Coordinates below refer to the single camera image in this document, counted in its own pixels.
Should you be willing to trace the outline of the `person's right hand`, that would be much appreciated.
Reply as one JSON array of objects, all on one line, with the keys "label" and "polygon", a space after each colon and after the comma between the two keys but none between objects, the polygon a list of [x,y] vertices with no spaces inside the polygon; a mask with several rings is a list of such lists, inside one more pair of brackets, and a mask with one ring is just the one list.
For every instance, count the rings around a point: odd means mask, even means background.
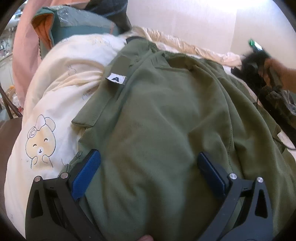
[{"label": "person's right hand", "polygon": [[295,69],[288,68],[284,66],[282,63],[277,61],[276,59],[273,58],[268,58],[265,60],[264,63],[264,68],[263,72],[260,73],[260,75],[263,77],[264,81],[266,82],[267,85],[270,85],[270,78],[268,76],[267,70],[269,68],[272,68],[276,74],[279,76],[282,84],[283,84],[283,89],[289,90],[293,93],[296,92],[296,87],[295,87],[295,80],[296,80],[296,73]]}]

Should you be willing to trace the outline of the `person's left hand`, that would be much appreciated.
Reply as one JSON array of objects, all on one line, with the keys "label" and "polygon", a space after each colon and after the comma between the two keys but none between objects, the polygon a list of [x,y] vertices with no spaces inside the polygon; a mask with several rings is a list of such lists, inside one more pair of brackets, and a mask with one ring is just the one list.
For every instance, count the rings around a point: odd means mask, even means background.
[{"label": "person's left hand", "polygon": [[151,235],[144,235],[143,237],[141,237],[137,241],[154,241],[154,239]]}]

